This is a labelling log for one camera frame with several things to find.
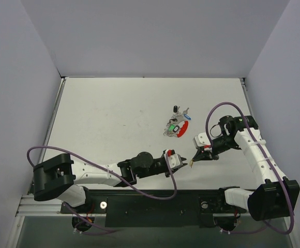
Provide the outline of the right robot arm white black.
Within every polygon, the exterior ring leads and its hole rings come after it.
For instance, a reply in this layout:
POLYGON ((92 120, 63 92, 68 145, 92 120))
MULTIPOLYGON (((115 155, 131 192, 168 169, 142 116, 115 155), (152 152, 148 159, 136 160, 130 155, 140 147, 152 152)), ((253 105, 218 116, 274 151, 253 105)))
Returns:
POLYGON ((197 149, 192 161, 218 160, 230 149, 240 150, 256 177, 254 191, 238 187, 222 188, 216 207, 228 211, 233 206, 247 210, 256 221, 288 217, 294 210, 300 187, 287 178, 272 158, 252 116, 224 116, 219 120, 221 134, 209 140, 206 133, 193 138, 197 149))

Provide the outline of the keyring bunch with coloured tags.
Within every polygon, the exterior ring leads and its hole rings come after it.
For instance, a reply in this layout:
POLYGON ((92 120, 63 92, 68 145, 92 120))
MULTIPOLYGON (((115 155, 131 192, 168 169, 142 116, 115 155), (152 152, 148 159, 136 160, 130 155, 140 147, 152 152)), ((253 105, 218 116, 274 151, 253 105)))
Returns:
POLYGON ((188 111, 189 108, 181 112, 180 106, 173 106, 173 114, 166 124, 163 135, 176 138, 182 137, 186 133, 191 121, 188 111))

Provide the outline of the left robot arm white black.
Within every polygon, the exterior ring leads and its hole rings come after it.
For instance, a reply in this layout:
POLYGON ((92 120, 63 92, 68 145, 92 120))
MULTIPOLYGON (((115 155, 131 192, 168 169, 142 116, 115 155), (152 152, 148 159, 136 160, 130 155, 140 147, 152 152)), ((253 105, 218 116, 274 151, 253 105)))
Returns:
POLYGON ((169 177, 184 166, 185 158, 174 150, 165 150, 156 159, 148 152, 141 152, 134 158, 101 166, 85 159, 73 161, 70 154, 62 153, 34 167, 34 199, 38 202, 59 199, 84 213, 93 204, 88 184, 129 187, 141 178, 159 174, 169 177))

